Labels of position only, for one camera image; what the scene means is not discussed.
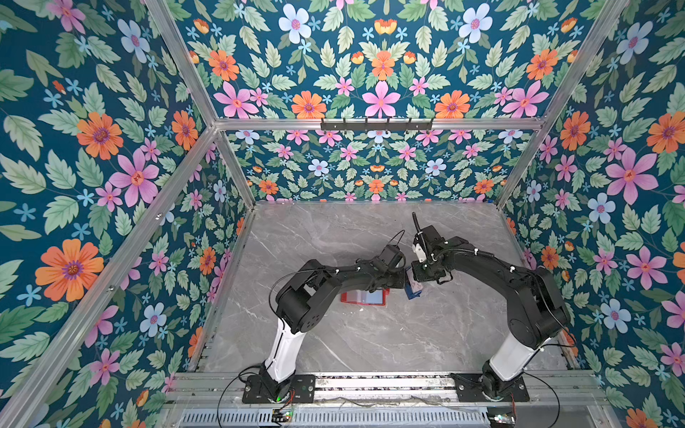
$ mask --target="gray marble surface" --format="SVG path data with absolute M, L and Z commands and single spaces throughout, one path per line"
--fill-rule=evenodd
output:
M 269 288 L 307 260 L 353 264 L 359 257 L 373 257 L 402 229 L 406 234 L 400 247 L 414 260 L 412 211 L 422 227 L 433 224 L 446 238 L 461 236 L 503 260 L 522 264 L 492 204 L 259 205 L 202 370 L 239 371 L 267 357 L 276 330 L 267 303 Z M 298 370 L 480 370 L 508 333 L 504 298 L 463 273 L 455 272 L 448 283 L 427 286 L 413 300 L 403 290 L 391 290 L 386 302 L 385 307 L 373 307 L 338 298 L 307 333 Z M 558 348 L 547 347 L 529 367 L 565 369 L 566 361 Z

